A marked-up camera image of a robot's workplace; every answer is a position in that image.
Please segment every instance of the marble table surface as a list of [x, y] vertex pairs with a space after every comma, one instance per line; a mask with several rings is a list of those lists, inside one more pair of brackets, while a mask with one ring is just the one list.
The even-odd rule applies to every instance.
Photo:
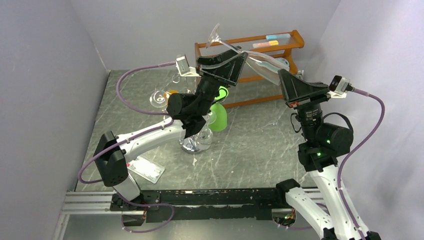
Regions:
[[[112, 71], [106, 84], [87, 153], [88, 161], [101, 135], [112, 131], [115, 135], [130, 133], [163, 120], [126, 107], [116, 94], [116, 84], [123, 70]], [[121, 85], [124, 98], [134, 106], [148, 111], [154, 108], [149, 97], [154, 90], [195, 89], [194, 79], [173, 83], [176, 73], [170, 69], [152, 69], [130, 75]], [[239, 83], [230, 88], [225, 103], [245, 101], [280, 94], [279, 86], [266, 80]], [[179, 142], [171, 142], [150, 150], [143, 156], [166, 168], [156, 184], [130, 171], [141, 189], [222, 189], [266, 188], [293, 178], [302, 187], [315, 187], [298, 161], [298, 144], [304, 139], [295, 133], [290, 123], [292, 109], [283, 100], [273, 100], [227, 109], [228, 126], [213, 133], [211, 147], [199, 154], [183, 152]], [[100, 178], [93, 163], [83, 173], [85, 180]], [[76, 191], [112, 191], [103, 183], [78, 183]]]

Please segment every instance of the gray wall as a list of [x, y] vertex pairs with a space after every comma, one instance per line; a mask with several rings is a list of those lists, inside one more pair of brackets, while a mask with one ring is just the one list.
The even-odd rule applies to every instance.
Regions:
[[107, 75], [68, 0], [0, 1], [0, 239], [51, 239]]
[[303, 69], [340, 0], [71, 0], [108, 69], [174, 61], [208, 40], [216, 23], [224, 39], [298, 30], [293, 51]]
[[[305, 70], [309, 81], [345, 76], [385, 102], [380, 129], [343, 171], [359, 213], [384, 240], [424, 236], [423, 15], [420, 0], [342, 0]], [[355, 93], [322, 106], [350, 118], [354, 145], [380, 114], [376, 101]]]

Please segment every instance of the wooden rack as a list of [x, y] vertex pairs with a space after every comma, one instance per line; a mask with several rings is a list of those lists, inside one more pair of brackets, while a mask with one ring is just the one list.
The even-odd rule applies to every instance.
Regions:
[[[290, 34], [290, 39], [289, 39], [288, 43], [284, 44], [284, 45], [268, 46], [268, 47], [260, 47], [260, 48], [253, 48], [252, 47], [253, 42], [258, 42], [258, 41], [259, 42], [266, 42], [267, 41], [266, 36], [271, 35], [271, 34], [260, 35], [260, 36], [251, 36], [251, 37], [243, 37], [243, 38], [235, 38], [235, 39], [227, 40], [227, 42], [229, 44], [236, 45], [236, 46], [237, 45], [244, 45], [244, 46], [242, 46], [242, 50], [250, 50], [250, 51], [259, 52], [259, 53], [270, 53], [270, 52], [284, 51], [282, 53], [270, 54], [270, 56], [273, 57], [273, 58], [285, 58], [285, 59], [287, 59], [287, 61], [289, 62], [289, 65], [290, 65], [290, 73], [297, 74], [298, 73], [298, 67], [296, 66], [295, 62], [292, 59], [292, 49], [303, 48], [305, 46], [305, 42], [304, 42], [303, 38], [301, 37], [301, 35], [299, 34], [299, 32], [297, 30], [293, 30], [293, 31], [290, 31], [290, 32], [275, 33], [275, 35], [278, 35], [278, 34]], [[220, 45], [222, 45], [222, 44], [219, 43], [219, 42], [214, 42], [214, 43], [211, 44], [211, 47], [220, 46]], [[196, 59], [199, 56], [202, 56], [201, 49], [204, 49], [204, 48], [206, 48], [206, 43], [197, 43], [196, 42], [194, 44], [194, 51], [195, 51]], [[207, 56], [213, 56], [213, 55], [218, 54], [218, 53], [219, 52], [208, 54]], [[259, 81], [259, 80], [262, 80], [262, 79], [263, 78], [261, 76], [244, 77], [244, 78], [240, 78], [237, 83], [247, 83], [247, 82]], [[247, 101], [239, 101], [239, 102], [224, 104], [223, 106], [225, 108], [233, 108], [233, 107], [244, 106], [244, 105], [249, 105], [249, 104], [257, 104], [257, 103], [262, 103], [262, 102], [276, 100], [276, 99], [282, 99], [282, 98], [283, 98], [283, 95], [267, 96], [267, 97], [251, 99], [251, 100], [247, 100]]]

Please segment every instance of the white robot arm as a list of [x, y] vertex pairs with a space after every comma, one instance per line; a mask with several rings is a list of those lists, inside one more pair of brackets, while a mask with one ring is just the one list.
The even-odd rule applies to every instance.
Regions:
[[[321, 192], [329, 215], [305, 195], [294, 179], [276, 185], [281, 201], [296, 209], [323, 240], [380, 240], [378, 233], [371, 232], [358, 215], [338, 174], [337, 157], [351, 151], [352, 125], [340, 113], [323, 116], [320, 107], [320, 103], [332, 97], [346, 97], [346, 92], [354, 91], [354, 88], [349, 80], [341, 76], [335, 76], [328, 86], [321, 82], [304, 82], [284, 69], [278, 74], [284, 101], [287, 106], [297, 110], [292, 115], [300, 122], [306, 140], [299, 145], [299, 161]], [[348, 128], [324, 122], [332, 114], [342, 117]]]
[[[135, 160], [143, 153], [157, 148], [160, 145], [184, 139], [186, 135], [186, 130], [183, 129], [183, 123], [180, 120], [173, 121], [171, 117], [168, 117], [164, 121], [143, 128], [141, 130], [127, 134], [117, 135], [116, 138], [119, 140], [129, 139], [131, 136], [165, 125], [169, 126], [167, 126], [166, 128], [162, 127], [161, 129], [151, 131], [132, 141], [128, 140], [127, 144], [121, 145], [119, 148], [124, 153], [123, 157], [125, 158], [125, 162], [129, 163], [132, 160]], [[129, 201], [135, 199], [141, 194], [139, 185], [131, 177], [130, 174], [128, 174], [124, 181], [117, 185], [114, 185], [113, 189], [115, 189], [118, 193], [120, 193], [124, 198]]]

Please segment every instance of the purple cable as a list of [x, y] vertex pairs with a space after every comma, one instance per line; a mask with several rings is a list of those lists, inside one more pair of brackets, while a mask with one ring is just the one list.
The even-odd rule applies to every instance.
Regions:
[[[372, 131], [366, 136], [366, 138], [364, 140], [362, 140], [351, 152], [349, 152], [349, 154], [347, 154], [347, 156], [343, 159], [343, 161], [341, 161], [341, 164], [340, 164], [340, 167], [339, 167], [338, 173], [337, 173], [337, 187], [338, 187], [338, 191], [339, 191], [340, 196], [341, 196], [341, 200], [343, 201], [343, 204], [346, 207], [347, 212], [349, 213], [349, 216], [350, 216], [350, 218], [353, 221], [353, 224], [358, 229], [360, 227], [359, 224], [358, 224], [358, 221], [357, 221], [356, 217], [354, 216], [354, 214], [352, 213], [352, 210], [349, 207], [348, 202], [346, 201], [345, 194], [341, 190], [341, 188], [342, 188], [342, 170], [343, 170], [343, 167], [345, 166], [346, 162], [348, 161], [348, 159], [352, 156], [352, 154], [354, 154], [360, 147], [362, 147], [362, 145], [364, 145], [364, 143], [366, 141], [368, 141], [368, 139], [370, 139], [371, 136], [377, 131], [377, 129], [379, 128], [380, 124], [383, 121], [386, 108], [385, 108], [384, 102], [380, 98], [378, 98], [377, 96], [375, 96], [375, 95], [369, 94], [368, 92], [362, 91], [362, 90], [359, 90], [359, 89], [355, 89], [355, 90], [353, 90], [353, 92], [354, 93], [357, 93], [357, 94], [360, 94], [360, 95], [363, 95], [365, 97], [370, 97], [372, 99], [375, 99], [381, 105], [381, 114], [380, 114], [380, 118], [378, 119], [377, 124], [372, 129]], [[359, 232], [359, 235], [362, 238], [362, 240], [365, 240], [364, 233], [361, 230], [358, 230], [358, 232]]]
[[141, 70], [146, 70], [146, 69], [154, 69], [154, 68], [160, 68], [160, 67], [166, 67], [166, 66], [172, 66], [175, 65], [175, 61], [170, 61], [170, 62], [165, 62], [165, 63], [161, 63], [158, 65], [152, 65], [152, 66], [142, 66], [139, 68], [135, 68], [133, 70], [129, 70], [126, 73], [124, 73], [118, 80], [117, 84], [116, 84], [116, 94], [118, 95], [118, 98], [130, 109], [141, 113], [141, 114], [147, 114], [147, 115], [163, 115], [163, 116], [167, 116], [167, 113], [163, 113], [163, 112], [155, 112], [155, 111], [144, 111], [141, 109], [138, 109], [137, 107], [131, 105], [129, 102], [127, 102], [124, 97], [122, 97], [121, 95], [121, 83], [122, 81], [128, 77], [128, 75], [133, 74], [135, 72], [141, 71]]
[[131, 202], [131, 201], [125, 199], [119, 192], [116, 192], [116, 193], [119, 195], [119, 197], [124, 202], [126, 202], [127, 204], [131, 204], [133, 206], [136, 206], [136, 207], [148, 208], [148, 207], [161, 207], [162, 206], [162, 207], [170, 207], [171, 208], [171, 216], [169, 216], [169, 218], [164, 223], [162, 223], [161, 225], [159, 225], [157, 227], [154, 227], [152, 229], [149, 229], [149, 230], [131, 230], [131, 229], [128, 229], [127, 227], [124, 226], [124, 217], [122, 216], [121, 217], [122, 229], [125, 230], [125, 231], [127, 231], [127, 232], [129, 232], [129, 233], [145, 234], [145, 233], [153, 232], [155, 230], [158, 230], [158, 229], [164, 227], [168, 223], [170, 223], [171, 219], [174, 217], [175, 207], [173, 205], [169, 204], [169, 203], [139, 204], [139, 203]]

